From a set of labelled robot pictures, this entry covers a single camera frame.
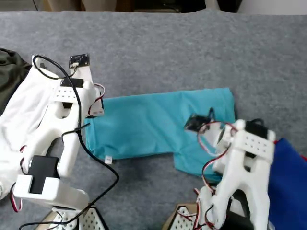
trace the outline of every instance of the wire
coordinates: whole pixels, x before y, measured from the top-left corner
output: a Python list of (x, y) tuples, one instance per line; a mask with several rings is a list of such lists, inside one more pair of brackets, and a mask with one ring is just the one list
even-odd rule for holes
[[(104, 95), (105, 95), (105, 93), (106, 93), (106, 89), (105, 89), (105, 87), (104, 87), (103, 85), (101, 85), (101, 84), (97, 84), (97, 83), (96, 83), (96, 84), (93, 84), (93, 85), (94, 85), (94, 86), (99, 86), (101, 89), (104, 90), (103, 93), (100, 93), (100, 96), (97, 97), (97, 98), (95, 99), (95, 101), (94, 101), (94, 103), (93, 103), (93, 104), (95, 104), (95, 102), (101, 100), (101, 99), (104, 97)], [(91, 104), (91, 106), (88, 108), (88, 115), (91, 115), (91, 108), (92, 108), (93, 104)]]
[[(105, 166), (106, 168), (108, 168), (115, 176), (116, 179), (115, 181), (111, 184), (111, 186), (109, 186), (105, 191), (103, 191), (99, 196), (97, 196), (91, 203), (88, 204), (88, 206), (86, 206), (82, 211), (80, 211), (75, 217), (73, 217), (72, 219), (65, 221), (65, 222), (56, 222), (56, 221), (45, 221), (45, 222), (31, 222), (31, 223), (25, 223), (23, 225), (21, 225), (19, 227), (19, 230), (21, 230), (22, 228), (26, 227), (26, 226), (31, 226), (31, 225), (37, 225), (37, 224), (61, 224), (61, 225), (65, 225), (65, 224), (69, 224), (72, 221), (78, 219), (79, 216), (81, 216), (84, 212), (86, 212), (91, 206), (93, 206), (97, 200), (99, 200), (100, 198), (102, 198), (108, 191), (110, 191), (119, 181), (119, 174), (109, 165), (105, 164), (102, 160), (100, 160), (99, 158), (97, 158), (96, 156), (94, 156), (90, 150), (86, 147), (85, 143), (82, 140), (82, 135), (81, 135), (81, 116), (82, 116), (82, 108), (81, 108), (81, 101), (78, 95), (78, 92), (76, 90), (76, 87), (73, 85), (71, 79), (69, 78), (69, 75), (67, 74), (67, 72), (63, 69), (63, 67), (61, 65), (59, 65), (57, 62), (49, 59), (48, 57), (42, 56), (42, 55), (35, 55), (33, 58), (33, 63), (35, 63), (36, 58), (42, 58), (46, 61), (49, 61), (51, 64), (53, 64), (54, 66), (58, 67), (59, 70), (61, 70), (61, 72), (65, 75), (65, 78), (67, 78), (67, 80), (69, 81), (75, 95), (76, 95), (76, 99), (78, 102), (78, 129), (75, 131), (78, 134), (78, 138), (79, 138), (79, 142), (81, 144), (81, 146), (83, 147), (83, 149), (85, 150), (85, 152), (92, 157), (95, 161), (97, 161), (98, 163), (100, 163), (101, 165)], [(47, 74), (42, 73), (44, 76), (51, 78), (50, 76), (48, 76)]]
[(19, 207), (17, 207), (16, 201), (15, 201), (15, 197), (14, 197), (14, 194), (13, 194), (15, 184), (16, 184), (16, 182), (13, 183), (13, 185), (11, 186), (11, 189), (10, 189), (10, 201), (11, 201), (11, 204), (12, 204), (12, 207), (13, 207), (14, 211), (15, 212), (20, 212), (23, 209), (23, 200), (20, 199)]
[(192, 220), (190, 219), (190, 217), (196, 216), (196, 213), (193, 213), (193, 214), (190, 214), (190, 215), (184, 215), (183, 213), (181, 213), (181, 212), (179, 212), (179, 211), (177, 211), (177, 214), (179, 214), (180, 216), (186, 218), (186, 219), (189, 220), (189, 221), (192, 221)]
[(204, 172), (205, 172), (205, 170), (209, 167), (209, 165), (211, 165), (211, 164), (214, 163), (216, 160), (218, 160), (218, 159), (220, 159), (221, 157), (223, 157), (223, 156), (227, 153), (227, 151), (229, 150), (230, 146), (231, 146), (231, 145), (229, 145), (229, 146), (225, 149), (225, 151), (224, 151), (222, 154), (220, 154), (220, 155), (217, 156), (216, 158), (213, 158), (212, 160), (210, 160), (210, 161), (208, 161), (207, 163), (205, 163), (205, 165), (204, 165), (203, 168), (202, 168), (201, 177), (202, 177), (202, 179), (203, 179), (205, 185), (209, 187), (209, 189), (211, 190), (211, 192), (212, 192), (213, 194), (215, 194), (215, 189), (212, 188), (212, 186), (210, 185), (210, 183), (207, 181)]
[(208, 130), (208, 126), (211, 125), (211, 124), (214, 124), (214, 123), (223, 123), (223, 124), (225, 124), (225, 125), (229, 125), (229, 126), (231, 127), (231, 132), (232, 132), (232, 130), (237, 131), (237, 128), (236, 128), (233, 124), (231, 124), (231, 123), (229, 123), (229, 122), (211, 121), (211, 122), (209, 122), (209, 123), (207, 123), (207, 124), (204, 124), (204, 125), (199, 129), (199, 131), (198, 131), (198, 133), (197, 133), (197, 141), (198, 141), (198, 143), (200, 144), (201, 148), (202, 148), (203, 150), (205, 150), (210, 156), (212, 156), (212, 157), (217, 157), (219, 154), (212, 153), (212, 152), (209, 150), (209, 148), (203, 143), (203, 141), (202, 141), (202, 139), (201, 139), (201, 135), (203, 135), (203, 134), (206, 132), (206, 130)]
[[(50, 62), (52, 65), (56, 66), (59, 70), (63, 70), (62, 73), (64, 73), (65, 77), (58, 77), (58, 78), (54, 78), (54, 77), (51, 77), (47, 74), (45, 74), (43, 71), (41, 71), (41, 69), (39, 67), (37, 67), (36, 65), (36, 59), (37, 58), (41, 58), (41, 59), (44, 59), (48, 62)], [(49, 79), (52, 79), (52, 80), (58, 80), (58, 79), (64, 79), (66, 77), (69, 78), (68, 74), (66, 73), (66, 71), (62, 68), (62, 66), (60, 66), (57, 62), (51, 60), (50, 58), (46, 57), (46, 56), (43, 56), (43, 55), (35, 55), (34, 58), (33, 58), (33, 65), (34, 67), (38, 70), (38, 72), (40, 72), (41, 74), (43, 74), (46, 78), (49, 78)]]
[(197, 188), (193, 188), (193, 191), (195, 192), (196, 195), (200, 194), (200, 192), (199, 192), (199, 190)]
[(201, 230), (201, 228), (203, 226), (207, 226), (207, 224), (201, 224), (201, 225), (197, 226), (196, 228), (194, 228), (193, 230)]
[(24, 175), (27, 175), (27, 174), (24, 172), (23, 162), (24, 162), (24, 157), (22, 157), (22, 159), (20, 160), (19, 165), (20, 165), (21, 172), (22, 172)]
[(34, 1), (34, 0), (32, 0), (32, 2), (33, 2), (33, 4), (34, 4), (34, 7), (35, 7), (36, 11), (38, 11), (38, 7), (37, 7), (37, 5), (36, 5), (35, 1)]
[(71, 78), (76, 72), (77, 72), (77, 67), (75, 66), (73, 73), (71, 75), (69, 75), (69, 77)]
[(74, 130), (71, 130), (71, 131), (67, 131), (67, 132), (65, 132), (65, 133), (62, 133), (62, 136), (61, 136), (62, 142), (64, 142), (64, 141), (63, 141), (63, 136), (65, 136), (66, 134), (69, 134), (69, 133), (76, 133), (77, 131), (79, 131), (79, 130), (81, 130), (81, 129), (87, 127), (87, 126), (89, 126), (90, 124), (91, 124), (91, 123), (87, 123), (87, 124), (81, 126), (80, 128), (75, 128)]
[[(59, 213), (59, 212), (57, 212), (57, 214), (61, 217), (61, 222), (63, 221), (63, 216)], [(57, 228), (59, 226), (59, 224), (58, 225), (56, 225), (56, 226), (54, 226), (54, 227), (51, 227), (51, 228), (47, 228), (47, 229), (45, 229), (45, 230), (52, 230), (52, 229), (55, 229), (55, 228)]]
[(212, 224), (211, 222), (208, 221), (207, 218), (207, 214), (208, 212), (213, 208), (213, 205), (211, 205), (210, 208), (208, 208), (208, 210), (205, 212), (205, 223), (208, 226), (208, 228), (210, 228), (211, 230), (216, 230), (217, 228), (214, 226), (214, 224)]
[(195, 221), (194, 221), (194, 224), (193, 224), (193, 228), (192, 228), (192, 229), (195, 229), (195, 228), (197, 227), (196, 225), (197, 225), (198, 222), (199, 222), (200, 212), (201, 212), (201, 207), (200, 207), (199, 203), (196, 202), (196, 217), (195, 217)]

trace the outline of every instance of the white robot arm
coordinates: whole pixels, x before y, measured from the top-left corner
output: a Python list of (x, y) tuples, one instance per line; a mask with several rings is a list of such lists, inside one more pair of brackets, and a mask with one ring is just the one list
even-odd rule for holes
[[(221, 128), (221, 122), (211, 117), (205, 120), (201, 121), (201, 126), (198, 124), (198, 137), (200, 140), (200, 136), (204, 136), (216, 148), (219, 154), (209, 164), (214, 164), (213, 169), (223, 176), (216, 188), (204, 178), (207, 186), (199, 192), (199, 211), (193, 227), (203, 230), (268, 229), (270, 200), (267, 190), (275, 133), (254, 121), (237, 120)], [(187, 129), (195, 131), (195, 116), (189, 121)], [(234, 198), (236, 191), (244, 192), (249, 215)]]
[[(33, 66), (39, 66), (37, 57), (33, 59)], [(75, 164), (80, 146), (76, 133), (80, 128), (78, 125), (80, 122), (83, 125), (86, 117), (102, 115), (104, 112), (102, 96), (92, 82), (89, 54), (72, 56), (70, 68), (73, 75), (71, 82), (43, 68), (36, 69), (38, 78), (44, 77), (43, 72), (55, 78), (58, 85), (53, 88), (53, 95), (39, 127), (24, 147), (22, 168), (25, 174), (17, 177), (13, 191), (16, 197), (62, 212), (64, 220), (75, 217), (89, 203), (85, 191), (70, 187), (60, 180), (61, 177), (70, 176)], [(81, 107), (71, 83), (78, 93)], [(51, 142), (60, 137), (64, 143), (61, 158), (46, 156)], [(76, 225), (77, 220), (60, 227), (71, 230)]]

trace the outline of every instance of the white fabric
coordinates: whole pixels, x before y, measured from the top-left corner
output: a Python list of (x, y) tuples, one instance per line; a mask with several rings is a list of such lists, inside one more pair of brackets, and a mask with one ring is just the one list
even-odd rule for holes
[(52, 88), (58, 83), (32, 67), (0, 116), (0, 184), (5, 187), (2, 188), (5, 194), (20, 172), (19, 164), (23, 156), (19, 150), (37, 129), (46, 111)]

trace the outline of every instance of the gray felt surface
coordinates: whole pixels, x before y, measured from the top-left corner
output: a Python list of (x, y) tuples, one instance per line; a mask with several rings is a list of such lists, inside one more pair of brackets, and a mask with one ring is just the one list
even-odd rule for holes
[[(0, 46), (25, 60), (44, 54), (68, 68), (89, 52), (107, 97), (229, 87), (237, 115), (261, 117), (278, 137), (307, 150), (307, 16), (119, 12), (1, 12)], [(118, 161), (119, 184), (97, 203), (112, 230), (158, 230), (177, 203), (195, 200), (201, 179), (179, 172), (172, 155)], [(80, 150), (70, 180), (91, 198), (113, 176)], [(40, 220), (48, 209), (25, 202), (15, 214), (0, 201), (0, 229)]]

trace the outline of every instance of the blue cloth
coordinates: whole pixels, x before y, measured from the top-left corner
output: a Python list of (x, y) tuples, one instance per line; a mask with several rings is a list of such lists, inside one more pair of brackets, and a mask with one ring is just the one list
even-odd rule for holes
[[(105, 115), (86, 119), (86, 145), (97, 157), (113, 159), (174, 153), (175, 167), (200, 175), (211, 159), (198, 145), (196, 134), (184, 130), (191, 114), (235, 121), (234, 98), (229, 89), (155, 93), (104, 100)], [(211, 179), (216, 175), (208, 169)]]
[(276, 144), (268, 193), (276, 230), (307, 229), (307, 162), (286, 139)]

